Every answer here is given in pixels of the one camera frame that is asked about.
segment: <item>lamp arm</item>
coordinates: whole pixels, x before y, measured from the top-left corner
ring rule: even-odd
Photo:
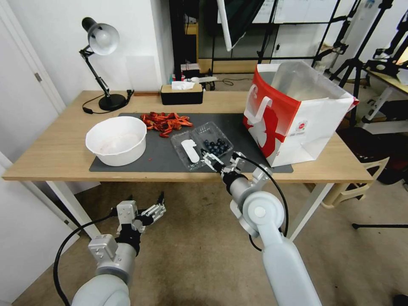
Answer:
[[[85,63],[88,65],[89,69],[91,70],[92,74],[95,76],[95,80],[98,82],[99,86],[102,88],[103,92],[105,93],[105,97],[110,97],[111,94],[109,93],[109,87],[105,83],[105,81],[96,73],[95,69],[92,67],[91,63],[89,62],[88,57],[90,57],[93,52],[88,51],[89,45],[79,51],[82,58],[85,60]]]

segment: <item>black lamp base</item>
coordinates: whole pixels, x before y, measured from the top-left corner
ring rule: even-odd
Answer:
[[[104,111],[115,111],[126,106],[126,98],[119,94],[111,94],[99,100],[99,107]]]

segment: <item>door hinge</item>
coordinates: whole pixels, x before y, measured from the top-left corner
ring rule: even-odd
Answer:
[[[37,79],[37,81],[41,82],[42,78],[40,77],[40,75],[38,74],[38,72],[34,73],[35,78]]]

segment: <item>white bowl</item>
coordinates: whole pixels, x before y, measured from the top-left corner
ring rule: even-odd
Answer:
[[[146,124],[138,118],[109,118],[89,130],[85,145],[101,162],[123,166],[134,162],[146,149]]]

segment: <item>bag handle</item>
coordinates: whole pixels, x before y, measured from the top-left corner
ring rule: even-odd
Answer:
[[[248,121],[251,123],[258,123],[262,120],[262,117],[264,116],[264,112],[266,109],[266,106],[272,105],[272,99],[265,96],[263,97],[261,104],[259,105],[258,110],[256,111],[256,114],[254,114],[251,110],[254,108],[253,102],[256,101],[256,93],[257,93],[257,85],[252,84],[251,88],[248,91],[248,95],[246,97],[246,107],[244,111],[244,116],[248,118]]]

